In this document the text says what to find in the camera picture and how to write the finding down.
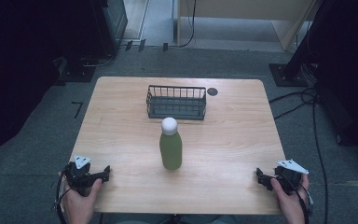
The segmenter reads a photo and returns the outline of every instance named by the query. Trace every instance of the human hand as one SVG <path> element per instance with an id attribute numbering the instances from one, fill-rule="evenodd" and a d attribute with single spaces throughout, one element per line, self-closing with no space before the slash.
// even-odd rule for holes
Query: human hand
<path id="1" fill-rule="evenodd" d="M 304 200 L 304 203 L 307 204 L 307 192 L 310 182 L 308 180 L 308 175 L 302 175 L 301 185 L 304 187 L 298 190 L 298 194 Z M 286 219 L 287 224 L 303 224 L 305 223 L 304 212 L 302 210 L 298 196 L 293 193 L 292 195 L 287 195 L 281 184 L 277 179 L 271 178 L 271 185 L 274 188 L 274 191 L 277 195 L 278 205 L 280 206 L 284 218 Z"/>
<path id="2" fill-rule="evenodd" d="M 102 183 L 103 181 L 101 179 L 95 180 L 87 197 L 81 196 L 77 191 L 70 189 L 70 187 L 65 184 L 65 191 L 68 190 L 68 192 L 63 196 L 62 203 L 69 223 L 83 224 L 91 221 L 94 213 L 95 200 Z"/>

